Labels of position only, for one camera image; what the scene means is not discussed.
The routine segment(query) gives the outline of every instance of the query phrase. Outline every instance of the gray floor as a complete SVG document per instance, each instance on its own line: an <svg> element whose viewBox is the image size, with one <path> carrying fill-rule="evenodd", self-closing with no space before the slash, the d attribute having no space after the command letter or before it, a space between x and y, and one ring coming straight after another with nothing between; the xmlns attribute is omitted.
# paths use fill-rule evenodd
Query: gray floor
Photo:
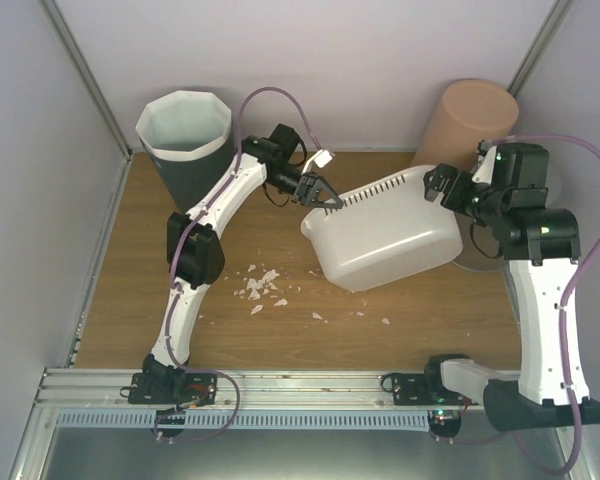
<svg viewBox="0 0 600 480"><path fill-rule="evenodd" d="M458 438L493 435L482 414ZM558 466L553 432L528 432L528 445ZM82 479L540 479L512 439L488 446L436 444L428 434L382 431L234 430L208 442L156 444L138 429L60 428L45 480Z"/></svg>

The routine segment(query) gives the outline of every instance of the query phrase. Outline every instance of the wooden surface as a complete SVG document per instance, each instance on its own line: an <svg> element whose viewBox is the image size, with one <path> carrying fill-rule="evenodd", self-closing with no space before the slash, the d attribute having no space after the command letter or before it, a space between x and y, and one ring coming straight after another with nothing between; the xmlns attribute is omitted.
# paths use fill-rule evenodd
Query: wooden surface
<svg viewBox="0 0 600 480"><path fill-rule="evenodd" d="M322 173L344 193L406 168L410 158L342 153ZM174 209L154 166L136 156L77 367L140 368L167 302L166 221ZM432 354L463 352L494 368L519 368L519 337L500 274L448 264L353 294L320 275L299 230L307 213L297 205L271 205L260 189L238 211L222 238L225 270L194 329L191 365L419 370ZM247 273L251 264L257 269ZM274 283L284 293L275 292L277 299L269 298L274 292L258 301L234 295L246 287L244 278L259 279L271 269L281 273ZM280 298L288 305L274 307ZM256 304L264 308L251 315Z"/></svg>

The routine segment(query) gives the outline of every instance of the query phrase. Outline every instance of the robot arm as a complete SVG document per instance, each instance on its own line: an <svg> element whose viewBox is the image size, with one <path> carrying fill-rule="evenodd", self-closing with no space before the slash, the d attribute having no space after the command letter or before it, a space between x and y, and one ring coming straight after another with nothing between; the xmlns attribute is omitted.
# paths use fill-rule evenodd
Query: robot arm
<svg viewBox="0 0 600 480"><path fill-rule="evenodd" d="M341 208L342 200L321 176L310 171L316 164L326 165L333 154L319 150L304 169L290 165L289 159L300 142L290 127L278 125L269 138L248 137L243 141L240 166L229 169L214 188L186 215L174 213L167 223L167 260L174 261L181 237L187 229L177 258L172 285L159 337L143 362L142 373L134 375L129 389L132 404L204 403L194 401L192 386L204 379L187 374L174 364L167 350L167 338L173 357L179 364L189 360L189 344L198 311L211 284L222 273L225 257L220 237L227 224L257 188L268 183L291 196L293 202L313 208ZM320 201L321 193L329 199Z"/></svg>
<svg viewBox="0 0 600 480"><path fill-rule="evenodd" d="M600 423L600 403L589 398L578 351L574 301L566 307L573 385L564 385L558 310L577 268L578 225L573 214L547 209L549 156L539 145L510 143L480 149L474 173L439 165L425 175L425 198L492 229L509 261L520 310L522 366L519 378L474 363L464 355L432 357L427 369L439 393L458 392L484 405L499 431L573 424L567 388L583 423Z"/></svg>

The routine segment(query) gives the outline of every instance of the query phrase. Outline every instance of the brown cylindrical container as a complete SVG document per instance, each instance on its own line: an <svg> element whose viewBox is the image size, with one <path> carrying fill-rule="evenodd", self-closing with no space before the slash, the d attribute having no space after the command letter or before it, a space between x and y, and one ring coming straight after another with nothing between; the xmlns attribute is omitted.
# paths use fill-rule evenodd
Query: brown cylindrical container
<svg viewBox="0 0 600 480"><path fill-rule="evenodd" d="M462 80L444 91L411 165L448 163L470 170L480 140L506 136L518 104L504 88L485 80Z"/></svg>

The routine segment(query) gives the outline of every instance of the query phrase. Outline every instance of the trash can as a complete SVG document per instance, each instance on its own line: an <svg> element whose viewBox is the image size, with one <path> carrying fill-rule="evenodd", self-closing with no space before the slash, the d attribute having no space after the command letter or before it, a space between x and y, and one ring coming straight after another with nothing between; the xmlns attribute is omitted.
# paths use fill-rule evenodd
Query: trash can
<svg viewBox="0 0 600 480"><path fill-rule="evenodd" d="M205 197L234 156L231 110L212 93L179 90L147 104L136 132L182 212Z"/></svg>

